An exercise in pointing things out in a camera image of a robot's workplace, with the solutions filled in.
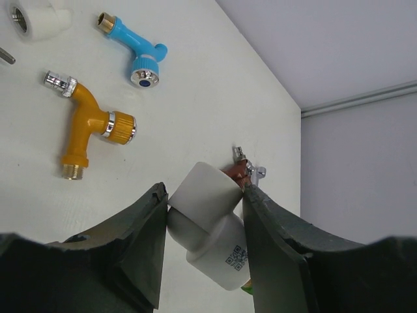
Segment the green faucet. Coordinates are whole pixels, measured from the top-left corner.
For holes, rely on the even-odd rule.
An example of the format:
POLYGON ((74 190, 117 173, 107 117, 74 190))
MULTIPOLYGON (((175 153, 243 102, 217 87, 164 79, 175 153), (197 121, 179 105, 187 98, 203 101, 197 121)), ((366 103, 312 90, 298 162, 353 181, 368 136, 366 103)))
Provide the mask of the green faucet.
POLYGON ((250 294, 250 295, 253 295, 253 284, 252 284, 252 280, 249 279, 249 281, 247 281, 247 283, 245 283, 245 285, 243 285, 241 287, 241 290, 244 291, 244 292, 246 292, 246 293, 248 293, 248 294, 250 294))

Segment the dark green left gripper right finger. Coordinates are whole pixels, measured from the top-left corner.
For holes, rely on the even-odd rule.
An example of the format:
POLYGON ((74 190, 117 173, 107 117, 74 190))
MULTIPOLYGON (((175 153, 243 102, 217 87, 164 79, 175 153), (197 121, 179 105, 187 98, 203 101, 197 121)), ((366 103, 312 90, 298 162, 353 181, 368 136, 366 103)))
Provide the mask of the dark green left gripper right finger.
POLYGON ((350 241, 253 185, 243 213, 256 312, 416 311, 415 237, 350 241))

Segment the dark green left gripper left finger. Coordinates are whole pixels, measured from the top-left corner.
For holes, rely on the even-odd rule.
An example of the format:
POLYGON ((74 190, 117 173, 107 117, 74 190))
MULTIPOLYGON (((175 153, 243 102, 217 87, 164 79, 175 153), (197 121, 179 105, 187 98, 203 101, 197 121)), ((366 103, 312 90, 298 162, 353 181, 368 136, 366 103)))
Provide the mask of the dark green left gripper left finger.
POLYGON ((2 312, 153 312, 160 304, 163 183, 63 242, 1 235, 2 312))

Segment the white plastic elbow fitting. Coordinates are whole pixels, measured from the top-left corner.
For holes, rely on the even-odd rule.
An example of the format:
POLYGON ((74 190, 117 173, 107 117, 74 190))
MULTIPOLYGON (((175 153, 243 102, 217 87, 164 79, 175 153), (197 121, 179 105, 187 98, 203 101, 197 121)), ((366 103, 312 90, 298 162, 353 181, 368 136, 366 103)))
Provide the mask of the white plastic elbow fitting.
POLYGON ((229 291, 250 278, 244 223, 234 212, 242 196, 232 178, 198 162, 168 201, 167 229, 187 262, 229 291))

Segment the second white elbow fitting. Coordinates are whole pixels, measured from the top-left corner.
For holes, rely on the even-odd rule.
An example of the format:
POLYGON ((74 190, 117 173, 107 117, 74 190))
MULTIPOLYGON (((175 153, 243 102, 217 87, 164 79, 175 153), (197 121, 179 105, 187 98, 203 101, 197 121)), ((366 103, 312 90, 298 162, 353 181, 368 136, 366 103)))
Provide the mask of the second white elbow fitting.
POLYGON ((72 26, 73 12, 59 1, 7 1, 7 16, 22 40, 47 40, 72 26))

